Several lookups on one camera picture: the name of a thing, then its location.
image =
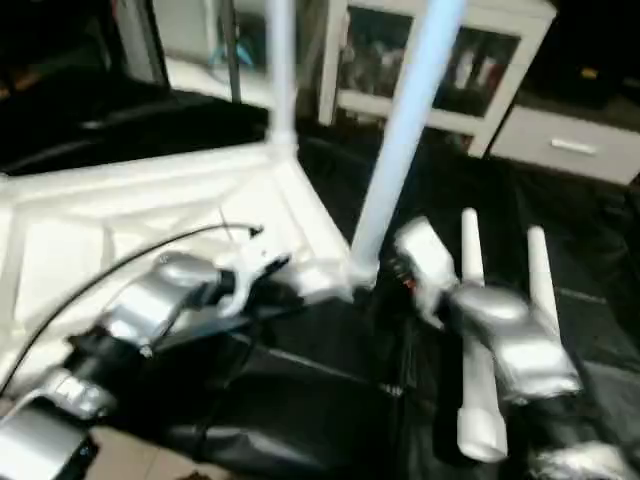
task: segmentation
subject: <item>black tarp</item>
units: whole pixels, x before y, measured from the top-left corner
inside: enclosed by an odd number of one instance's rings
[[[0,103],[3,169],[20,175],[253,141],[265,112],[109,78],[62,77]],[[380,136],[299,122],[299,158],[347,238]],[[30,143],[25,144],[28,132]],[[422,142],[392,230],[426,215],[460,257],[478,210],[487,278],[526,292],[526,231],[547,231],[562,337],[609,433],[640,462],[640,234],[632,190]],[[461,350],[414,315],[386,269],[356,305],[256,320],[159,355],[112,421],[198,461],[272,476],[518,478],[513,458],[474,465],[455,448]]]

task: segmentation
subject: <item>drawer handle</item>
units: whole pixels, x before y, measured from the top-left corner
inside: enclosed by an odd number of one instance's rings
[[[569,152],[581,153],[583,155],[594,156],[598,153],[596,147],[584,143],[572,142],[570,140],[563,140],[561,138],[551,139],[551,146],[560,150],[568,150]]]

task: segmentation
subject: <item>cabinet drawer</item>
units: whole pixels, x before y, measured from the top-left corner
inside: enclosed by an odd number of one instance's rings
[[[491,154],[628,184],[640,171],[640,135],[515,107]]]

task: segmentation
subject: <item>white pole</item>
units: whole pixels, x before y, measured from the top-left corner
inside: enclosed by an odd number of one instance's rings
[[[371,286],[378,256],[444,75],[466,0],[429,0],[396,98],[351,248],[351,277]]]
[[[484,285],[478,216],[462,213],[462,278]],[[507,456],[507,429],[500,415],[491,352],[477,339],[463,335],[463,400],[458,411],[458,448],[479,462]]]
[[[269,136],[277,145],[294,145],[295,5],[293,0],[269,0],[267,5],[267,48],[274,97]]]
[[[553,278],[544,230],[531,227],[527,232],[529,250],[529,294],[533,303],[542,310],[541,322],[560,338],[558,310],[553,291]]]

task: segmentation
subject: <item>tile floor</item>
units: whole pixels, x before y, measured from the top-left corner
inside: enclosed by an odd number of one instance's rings
[[[87,480],[176,480],[194,471],[208,475],[211,480],[231,479],[221,468],[194,464],[169,450],[111,429],[95,429],[93,435],[100,445],[100,454]]]

